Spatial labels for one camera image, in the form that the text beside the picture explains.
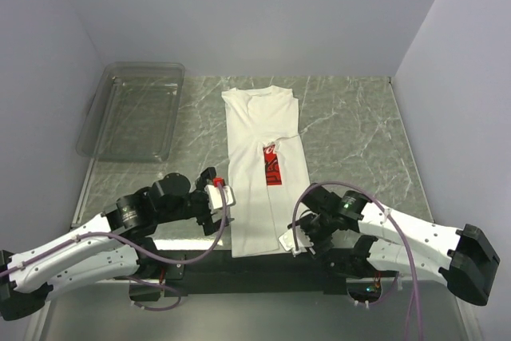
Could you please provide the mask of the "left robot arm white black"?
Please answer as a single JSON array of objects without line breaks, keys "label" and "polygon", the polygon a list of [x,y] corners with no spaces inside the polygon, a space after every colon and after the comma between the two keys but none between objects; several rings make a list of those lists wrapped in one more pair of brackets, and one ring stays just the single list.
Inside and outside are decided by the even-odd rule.
[{"label": "left robot arm white black", "polygon": [[217,244],[235,202],[232,187],[213,167],[195,183],[169,173],[47,244],[21,253],[2,251],[1,317],[25,318],[59,295],[98,281],[121,278],[144,284],[163,265],[179,269],[199,262],[214,245],[191,259],[173,260],[159,253],[152,234],[161,224],[194,219]]}]

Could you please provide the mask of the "white t-shirt red print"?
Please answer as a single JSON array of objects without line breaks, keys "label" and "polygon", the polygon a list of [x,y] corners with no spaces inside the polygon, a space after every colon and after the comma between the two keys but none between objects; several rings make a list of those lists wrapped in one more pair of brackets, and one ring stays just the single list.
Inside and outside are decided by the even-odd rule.
[{"label": "white t-shirt red print", "polygon": [[309,186],[299,135],[299,101],[291,89],[230,89],[222,93],[228,143],[232,256],[282,253],[297,203]]}]

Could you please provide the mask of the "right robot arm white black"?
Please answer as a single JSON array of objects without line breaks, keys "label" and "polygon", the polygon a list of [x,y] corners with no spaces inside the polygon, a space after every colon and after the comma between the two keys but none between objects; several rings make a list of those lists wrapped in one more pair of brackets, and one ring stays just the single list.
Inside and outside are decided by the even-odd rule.
[{"label": "right robot arm white black", "polygon": [[288,225],[291,250],[320,257],[329,252],[332,235],[352,231],[363,245],[353,250],[351,269],[359,276],[372,271],[409,273],[414,284],[436,280],[459,299],[485,306],[500,258],[477,226],[446,227],[382,204],[368,192],[346,183],[343,196],[328,191],[332,183],[313,183],[299,197],[309,213],[292,213]]}]

